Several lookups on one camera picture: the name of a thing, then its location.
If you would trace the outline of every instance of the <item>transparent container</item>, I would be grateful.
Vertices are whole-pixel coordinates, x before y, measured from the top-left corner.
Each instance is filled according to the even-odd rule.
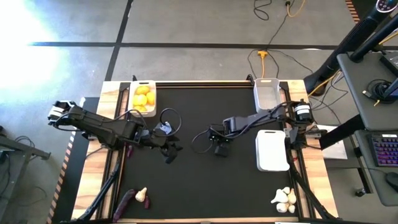
[[[254,102],[257,113],[273,109],[281,103],[279,89],[277,78],[258,78],[254,81]]]
[[[156,82],[153,80],[134,81],[130,84],[129,110],[137,109],[145,118],[156,115]]]

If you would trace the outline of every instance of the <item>yellow cable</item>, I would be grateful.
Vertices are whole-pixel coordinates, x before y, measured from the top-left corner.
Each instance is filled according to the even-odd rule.
[[[392,34],[391,36],[385,38],[384,40],[382,40],[379,44],[384,44],[385,42],[391,40],[392,38],[394,38],[396,35],[398,35],[398,31],[395,34]]]
[[[314,94],[321,86],[323,86],[324,84],[327,84],[328,81],[330,81],[332,78],[335,77],[336,74],[334,74],[332,77],[328,78],[327,80],[323,81],[323,83],[319,84],[314,90],[312,90],[312,92],[310,94],[308,94],[308,96],[311,96],[312,94]]]
[[[303,0],[303,3],[301,3],[300,9],[298,9],[298,11],[297,11],[294,15],[290,15],[290,8],[289,8],[289,6],[286,6],[287,15],[288,15],[289,17],[295,17],[295,16],[297,16],[297,15],[301,12],[301,10],[303,9],[304,4],[305,4],[305,0]]]
[[[264,75],[266,74],[266,68],[264,66],[264,58],[261,58],[261,63],[262,63],[262,75],[261,78],[264,78]]]

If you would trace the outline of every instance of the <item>garlic clove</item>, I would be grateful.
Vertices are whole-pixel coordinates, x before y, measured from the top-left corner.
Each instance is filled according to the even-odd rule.
[[[285,193],[285,194],[289,194],[290,193],[290,187],[285,187],[284,189],[282,189],[282,191]]]
[[[271,203],[275,203],[275,202],[286,203],[288,201],[289,201],[289,199],[287,198],[287,195],[281,189],[278,189],[278,190],[276,190],[275,198],[271,201]]]
[[[287,212],[287,207],[289,206],[288,203],[278,203],[276,204],[276,210],[280,213]]]
[[[294,206],[294,205],[289,205],[289,207],[287,208],[287,210],[288,210],[290,213],[294,213],[294,211],[296,210],[296,206]]]
[[[147,192],[147,188],[144,187],[142,190],[138,191],[136,194],[136,200],[139,202],[143,202],[145,200],[145,193]]]
[[[296,195],[294,194],[294,189],[292,189],[292,190],[290,191],[290,194],[288,194],[287,198],[288,198],[289,203],[291,203],[292,205],[293,205],[294,203],[296,203],[297,198],[296,198]]]

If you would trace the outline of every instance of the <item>white plastic bin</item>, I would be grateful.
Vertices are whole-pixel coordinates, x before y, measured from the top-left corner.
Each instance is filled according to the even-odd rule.
[[[154,95],[154,102],[149,100]],[[138,109],[143,117],[153,117],[156,115],[156,82],[153,80],[146,81],[134,81],[130,84],[130,96],[129,96],[129,110]],[[139,117],[139,114],[135,111],[131,112],[135,117]]]

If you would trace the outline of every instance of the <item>table leg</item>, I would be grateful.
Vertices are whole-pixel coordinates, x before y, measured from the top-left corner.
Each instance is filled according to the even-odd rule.
[[[343,140],[354,134],[357,130],[363,130],[365,126],[362,122],[362,118],[359,114],[349,119],[344,124],[339,125],[336,129],[330,131],[319,139],[319,143],[322,149],[333,145],[336,142]]]
[[[17,151],[24,151],[24,152],[29,152],[32,153],[35,156],[39,156],[42,159],[49,159],[51,153],[41,151],[40,149],[36,149],[34,147],[27,146],[25,144],[13,141],[11,139],[8,139],[4,136],[0,136],[0,146],[4,146],[8,149],[13,149]]]

